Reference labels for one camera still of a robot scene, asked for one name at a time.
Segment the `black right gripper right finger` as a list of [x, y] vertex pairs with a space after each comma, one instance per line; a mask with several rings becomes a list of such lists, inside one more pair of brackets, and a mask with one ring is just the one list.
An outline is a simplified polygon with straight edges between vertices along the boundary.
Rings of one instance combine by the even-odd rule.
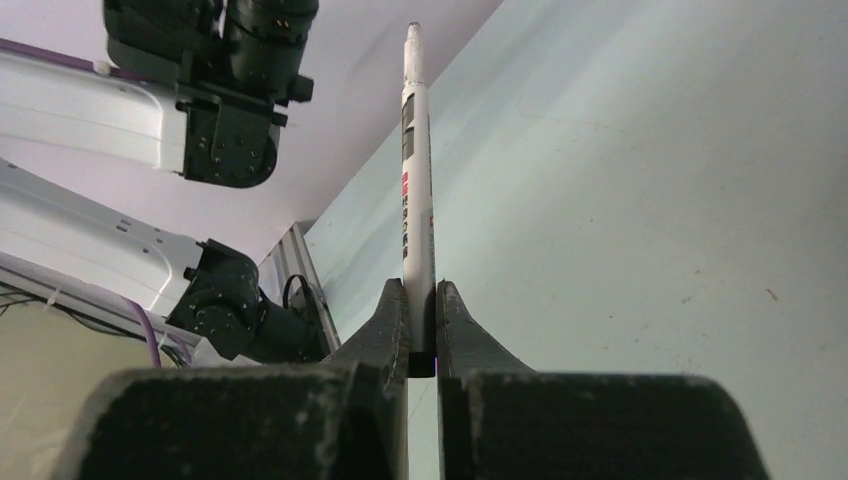
[[437, 288], [445, 479], [765, 479], [746, 419], [694, 375], [538, 372]]

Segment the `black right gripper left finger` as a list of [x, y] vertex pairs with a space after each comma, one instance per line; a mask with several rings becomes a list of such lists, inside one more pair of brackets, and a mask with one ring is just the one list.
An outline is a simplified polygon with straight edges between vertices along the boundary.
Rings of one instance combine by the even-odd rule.
[[408, 302], [312, 364], [134, 369], [84, 402], [60, 479], [405, 479]]

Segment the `white whiteboard marker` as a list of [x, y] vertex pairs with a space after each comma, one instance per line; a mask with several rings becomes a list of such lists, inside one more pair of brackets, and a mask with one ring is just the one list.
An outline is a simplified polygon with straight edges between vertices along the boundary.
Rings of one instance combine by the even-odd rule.
[[421, 25], [407, 27], [402, 103], [403, 285], [409, 307], [409, 376], [435, 375], [435, 247], [429, 87]]

